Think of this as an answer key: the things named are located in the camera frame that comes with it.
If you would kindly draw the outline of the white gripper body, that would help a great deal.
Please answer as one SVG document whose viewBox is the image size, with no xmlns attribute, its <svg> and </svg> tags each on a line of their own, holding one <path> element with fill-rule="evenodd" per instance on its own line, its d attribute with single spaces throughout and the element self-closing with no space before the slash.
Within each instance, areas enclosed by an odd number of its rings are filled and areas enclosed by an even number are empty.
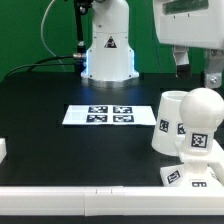
<svg viewBox="0 0 224 224">
<path fill-rule="evenodd" d="M 224 0 L 153 0 L 163 44 L 224 50 Z"/>
</svg>

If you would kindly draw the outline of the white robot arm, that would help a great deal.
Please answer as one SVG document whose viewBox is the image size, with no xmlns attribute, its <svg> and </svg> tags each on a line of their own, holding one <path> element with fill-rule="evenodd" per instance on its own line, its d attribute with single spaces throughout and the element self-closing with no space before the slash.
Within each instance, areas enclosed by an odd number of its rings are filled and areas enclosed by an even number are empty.
<svg viewBox="0 0 224 224">
<path fill-rule="evenodd" d="M 224 0 L 152 0 L 160 43 L 172 47 L 178 77 L 189 77 L 190 48 L 205 51 L 204 86 L 218 88 L 224 72 Z M 136 81 L 134 51 L 128 42 L 126 0 L 93 0 L 92 45 L 82 80 L 105 88 Z"/>
</svg>

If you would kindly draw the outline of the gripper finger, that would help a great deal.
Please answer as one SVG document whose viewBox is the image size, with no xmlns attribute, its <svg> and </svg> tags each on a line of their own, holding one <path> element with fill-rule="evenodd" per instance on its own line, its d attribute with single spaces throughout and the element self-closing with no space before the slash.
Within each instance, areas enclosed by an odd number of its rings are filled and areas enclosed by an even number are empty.
<svg viewBox="0 0 224 224">
<path fill-rule="evenodd" d="M 176 76 L 179 78 L 190 77 L 190 63 L 188 58 L 188 47 L 174 46 L 172 54 L 176 65 Z"/>
<path fill-rule="evenodd" d="M 205 61 L 205 86 L 210 89 L 219 88 L 224 71 L 224 50 L 208 49 L 205 52 Z"/>
</svg>

